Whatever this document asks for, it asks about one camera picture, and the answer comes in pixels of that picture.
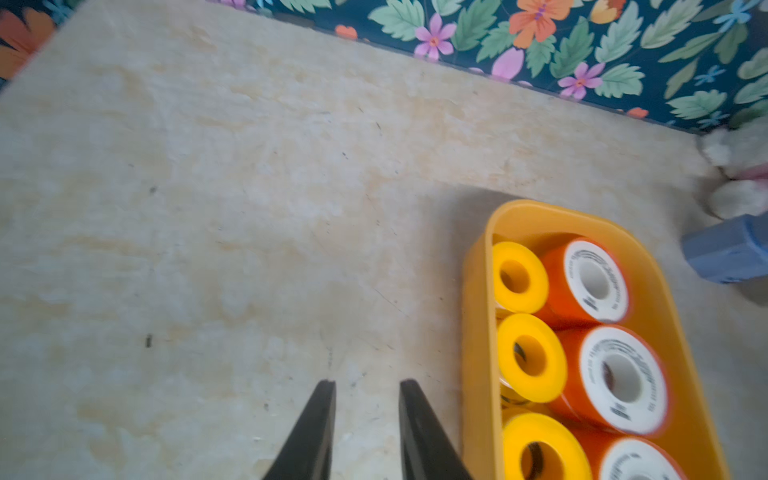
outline white tape roll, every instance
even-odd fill
[[[667,383],[656,356],[637,337],[599,326],[584,338],[579,372],[592,406],[622,432],[647,435],[667,417]]]
[[[577,240],[565,250],[565,279],[579,306],[602,323],[616,323],[629,308],[618,265],[594,243]]]
[[[622,439],[605,453],[597,480],[684,480],[678,470],[649,442]]]

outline blue object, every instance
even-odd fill
[[[768,212],[689,233],[683,237],[683,254],[710,282],[738,283],[768,275]]]

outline orange flower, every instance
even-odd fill
[[[0,46],[0,78],[10,80],[53,34],[51,17],[24,9],[26,25],[8,10],[0,12],[0,38],[11,47]]]
[[[345,27],[344,25],[337,25],[336,34],[339,37],[348,38],[349,40],[357,40],[357,30],[355,30],[354,27]]]
[[[635,107],[630,109],[627,112],[627,115],[635,118],[646,118],[646,116],[648,116],[648,110],[644,110],[643,108],[640,108],[640,107]]]
[[[552,20],[563,20],[571,11],[574,0],[518,0],[517,12],[509,17],[509,33],[520,33],[513,45],[528,48],[536,35],[536,41],[544,41],[556,30]]]
[[[621,16],[627,0],[597,0],[590,12],[590,20],[594,23],[611,23]]]

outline pink flower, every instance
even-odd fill
[[[451,38],[455,31],[455,23],[449,23],[443,27],[442,18],[435,13],[429,19],[429,30],[425,27],[418,27],[416,29],[416,38],[423,43],[416,45],[416,49],[413,51],[414,56],[423,57],[428,55],[430,61],[437,61],[440,58],[440,53],[450,55],[453,53],[453,45],[446,40]]]
[[[238,10],[245,10],[246,0],[209,0],[209,2],[220,3],[222,5],[228,5],[230,7],[237,8]]]
[[[500,81],[510,81],[523,68],[525,53],[517,48],[510,48],[496,58],[491,68],[491,76]]]
[[[565,87],[565,89],[560,92],[561,97],[568,98],[573,96],[576,100],[581,100],[587,94],[588,88],[597,88],[603,84],[602,78],[595,77],[603,73],[605,63],[598,63],[589,70],[587,70],[587,68],[588,65],[585,62],[581,62],[574,71],[576,78],[566,77],[561,78],[560,81],[558,81],[558,85]]]

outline green leaf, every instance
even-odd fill
[[[464,0],[432,0],[432,7],[435,8],[435,12],[441,17],[448,16],[452,13],[456,13],[461,7]]]
[[[701,10],[701,0],[677,0],[669,10],[661,12],[656,21],[645,29],[640,39],[642,48],[663,47],[674,36],[688,28],[690,20]]]
[[[675,98],[667,102],[674,108],[672,115],[684,120],[693,120],[711,114],[723,104],[728,94],[717,90],[697,91],[690,97]]]
[[[451,37],[458,51],[472,50],[488,34],[488,27],[496,22],[496,10],[502,0],[474,0],[469,8],[462,8],[456,22],[456,33]]]
[[[730,118],[728,125],[731,128],[738,128],[748,121],[752,121],[755,118],[765,117],[766,115],[768,115],[768,100],[761,100],[756,104],[736,112],[735,115]]]
[[[368,18],[393,38],[411,41],[416,38],[416,29],[424,26],[424,8],[419,0],[387,0],[386,6],[374,8]]]
[[[289,10],[296,10],[299,13],[315,13],[317,8],[331,8],[331,0],[280,0],[280,3]]]
[[[603,73],[603,84],[595,88],[594,93],[606,98],[639,95],[643,91],[640,79],[645,78],[645,74],[639,70],[640,67],[630,67],[628,63],[616,65]]]
[[[594,51],[594,59],[600,63],[616,60],[632,49],[632,42],[640,36],[643,17],[637,17],[637,3],[629,6],[617,22],[611,23],[608,32],[600,39],[600,46]]]
[[[694,37],[685,42],[684,46],[659,58],[659,63],[668,63],[670,61],[680,60],[682,58],[691,58],[694,55],[697,55],[700,51],[704,50],[706,47],[712,45],[712,43],[721,35],[721,33],[714,32]]]
[[[512,46],[517,35],[509,33],[509,22],[499,22],[496,28],[482,39],[482,46],[475,59],[478,63],[486,58],[493,58]]]
[[[531,78],[536,78],[536,75],[540,74],[542,68],[552,59],[556,41],[554,35],[549,35],[542,43],[534,40],[525,50],[525,66],[531,71]]]
[[[696,67],[699,65],[699,59],[692,61],[688,65],[682,67],[676,74],[672,75],[667,80],[667,90],[664,91],[664,100],[672,98],[680,87],[690,81],[696,73]]]
[[[549,64],[549,73],[555,78],[572,74],[576,67],[592,53],[594,33],[589,33],[589,22],[579,17],[569,37],[560,40],[560,49],[554,53],[554,60]]]
[[[744,85],[736,93],[733,103],[751,104],[754,101],[762,100],[766,95],[768,95],[768,75],[763,75],[759,80]]]
[[[691,21],[706,22],[707,20],[711,20],[716,17],[728,15],[730,13],[730,4],[732,3],[733,0],[723,0],[722,2],[709,7],[707,10],[704,10],[699,15],[696,15]]]
[[[750,78],[759,77],[766,72],[768,72],[768,48],[763,47],[755,52],[751,60],[741,64],[737,74],[739,78],[749,80]]]
[[[741,45],[748,35],[746,25],[743,23],[737,23],[723,36],[723,39],[717,42],[715,45],[715,53],[720,59],[720,63],[727,65],[736,56],[736,52],[739,51],[739,45]]]

